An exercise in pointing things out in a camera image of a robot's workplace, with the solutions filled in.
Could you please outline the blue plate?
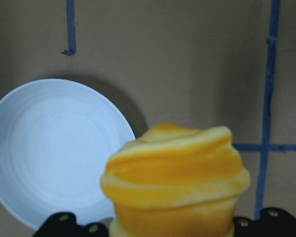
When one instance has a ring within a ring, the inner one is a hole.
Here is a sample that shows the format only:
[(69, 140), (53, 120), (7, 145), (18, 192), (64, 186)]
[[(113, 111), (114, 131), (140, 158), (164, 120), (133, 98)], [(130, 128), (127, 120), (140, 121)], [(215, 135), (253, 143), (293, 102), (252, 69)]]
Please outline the blue plate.
[(62, 211), (80, 225), (112, 218), (100, 177), (109, 157), (134, 138), (119, 109), (86, 85), (23, 84), (0, 100), (0, 203), (34, 230)]

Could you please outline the sliced bread loaf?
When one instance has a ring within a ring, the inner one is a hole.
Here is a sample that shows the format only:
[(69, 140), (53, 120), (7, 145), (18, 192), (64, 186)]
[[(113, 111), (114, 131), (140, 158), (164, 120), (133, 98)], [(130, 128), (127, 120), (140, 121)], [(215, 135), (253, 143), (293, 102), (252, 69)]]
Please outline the sliced bread loaf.
[(111, 237), (231, 237), (250, 185), (232, 133), (159, 124), (112, 155), (101, 188), (113, 202)]

